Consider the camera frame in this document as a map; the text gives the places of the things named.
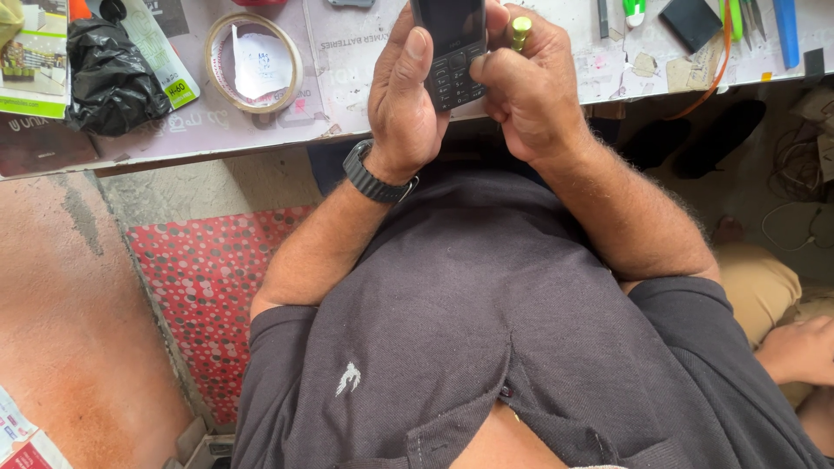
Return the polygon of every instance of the black feature phone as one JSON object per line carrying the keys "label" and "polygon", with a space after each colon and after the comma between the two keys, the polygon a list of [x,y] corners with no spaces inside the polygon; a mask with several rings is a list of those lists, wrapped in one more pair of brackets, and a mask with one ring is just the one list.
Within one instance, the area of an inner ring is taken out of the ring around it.
{"label": "black feature phone", "polygon": [[469,66],[486,52],[484,0],[411,0],[414,23],[429,30],[435,57],[425,88],[437,111],[448,111],[486,93]]}

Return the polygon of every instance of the tape roll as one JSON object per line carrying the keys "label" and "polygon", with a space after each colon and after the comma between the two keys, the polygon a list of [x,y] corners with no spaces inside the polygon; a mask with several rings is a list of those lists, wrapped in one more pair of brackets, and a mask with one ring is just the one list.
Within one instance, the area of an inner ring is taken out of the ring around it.
{"label": "tape roll", "polygon": [[[293,77],[285,93],[281,90],[276,90],[258,99],[249,99],[241,96],[235,90],[234,84],[226,80],[221,65],[224,49],[226,48],[224,43],[226,38],[232,33],[232,25],[240,28],[247,24],[258,24],[267,28],[287,47],[289,56],[292,59]],[[293,40],[289,38],[283,29],[275,25],[275,23],[254,13],[230,13],[217,20],[211,27],[208,35],[205,44],[205,60],[208,75],[212,83],[214,83],[214,87],[224,98],[234,104],[235,107],[248,113],[266,114],[280,111],[288,107],[295,100],[295,97],[301,91],[301,84],[304,81],[304,65],[301,63],[301,54]]]}

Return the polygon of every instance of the khaki pants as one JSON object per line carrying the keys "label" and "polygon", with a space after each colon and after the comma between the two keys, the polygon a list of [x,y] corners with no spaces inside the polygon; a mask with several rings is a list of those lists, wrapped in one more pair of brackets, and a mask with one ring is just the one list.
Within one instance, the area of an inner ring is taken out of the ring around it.
{"label": "khaki pants", "polygon": [[[823,289],[821,293],[817,289],[815,298],[799,305],[802,297],[799,278],[766,249],[746,243],[727,243],[716,247],[716,257],[734,317],[753,350],[778,325],[818,315],[834,316],[831,289]],[[794,408],[814,389],[806,383],[789,383],[780,388]]]}

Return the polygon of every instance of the shirt sleeve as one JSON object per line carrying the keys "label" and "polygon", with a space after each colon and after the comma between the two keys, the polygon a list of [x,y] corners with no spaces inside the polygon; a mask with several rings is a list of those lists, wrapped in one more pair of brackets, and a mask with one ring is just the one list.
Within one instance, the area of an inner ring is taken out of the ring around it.
{"label": "shirt sleeve", "polygon": [[317,309],[280,306],[255,316],[238,404],[232,468],[284,467],[304,351]]}
{"label": "shirt sleeve", "polygon": [[828,466],[753,356],[720,285],[669,277],[639,284],[629,298],[701,388],[742,467]]}
{"label": "shirt sleeve", "polygon": [[646,280],[629,298],[669,347],[680,347],[709,362],[750,355],[744,330],[733,318],[724,288],[698,277]]}

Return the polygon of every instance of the black watch strap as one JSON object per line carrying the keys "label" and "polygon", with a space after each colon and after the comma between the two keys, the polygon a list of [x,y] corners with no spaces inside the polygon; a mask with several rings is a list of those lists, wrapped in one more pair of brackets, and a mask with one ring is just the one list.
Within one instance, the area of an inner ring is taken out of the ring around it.
{"label": "black watch strap", "polygon": [[368,155],[370,148],[373,146],[373,139],[363,140],[356,144],[348,155],[348,158],[344,160],[344,164],[342,165],[344,172],[348,175],[348,180],[351,184],[369,199],[385,204],[400,202],[417,187],[420,178],[414,176],[408,184],[400,186],[388,185],[376,179],[362,164],[362,160]]}

